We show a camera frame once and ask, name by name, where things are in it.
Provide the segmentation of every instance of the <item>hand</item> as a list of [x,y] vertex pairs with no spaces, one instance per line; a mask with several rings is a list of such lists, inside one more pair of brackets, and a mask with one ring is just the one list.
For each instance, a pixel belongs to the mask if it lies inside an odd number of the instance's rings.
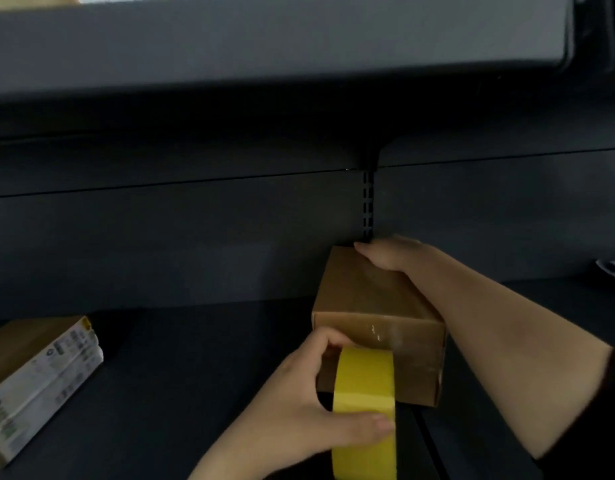
[[373,239],[370,244],[355,242],[354,248],[367,257],[374,266],[388,271],[403,271],[404,257],[424,246],[420,241],[401,235]]
[[328,327],[313,331],[280,364],[252,403],[200,460],[190,480],[254,480],[310,456],[392,434],[380,413],[336,414],[317,398],[316,379],[328,346],[354,346]]

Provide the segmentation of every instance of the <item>right hand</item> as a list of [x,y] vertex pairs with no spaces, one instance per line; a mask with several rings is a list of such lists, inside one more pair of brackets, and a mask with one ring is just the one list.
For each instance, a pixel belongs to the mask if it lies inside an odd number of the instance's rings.
[[369,259],[374,266],[388,271],[403,271],[405,256],[424,246],[420,241],[402,235],[372,239],[372,242],[355,242],[354,248]]

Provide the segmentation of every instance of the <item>upper shelf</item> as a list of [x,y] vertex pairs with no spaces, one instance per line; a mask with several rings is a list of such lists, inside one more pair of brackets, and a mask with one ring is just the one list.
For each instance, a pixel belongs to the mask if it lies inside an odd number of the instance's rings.
[[558,66],[570,0],[152,0],[0,12],[0,97]]

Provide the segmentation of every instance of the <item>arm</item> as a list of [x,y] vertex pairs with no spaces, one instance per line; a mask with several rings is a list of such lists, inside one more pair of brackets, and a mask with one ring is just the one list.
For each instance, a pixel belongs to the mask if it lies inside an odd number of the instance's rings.
[[383,414],[335,414],[319,403],[317,374],[326,348],[353,345],[332,328],[313,331],[200,459],[189,480],[258,480],[316,453],[392,434],[394,424]]
[[547,452],[595,395],[612,349],[592,334],[418,241],[355,247],[375,265],[406,273],[439,310],[533,457]]

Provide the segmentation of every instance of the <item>packing tape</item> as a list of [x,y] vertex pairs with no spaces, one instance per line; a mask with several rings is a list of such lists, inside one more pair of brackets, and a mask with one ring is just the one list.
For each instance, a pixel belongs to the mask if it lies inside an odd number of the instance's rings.
[[[333,411],[377,411],[395,420],[392,352],[351,347],[341,350]],[[332,468],[336,480],[397,480],[396,435],[376,445],[333,449]]]

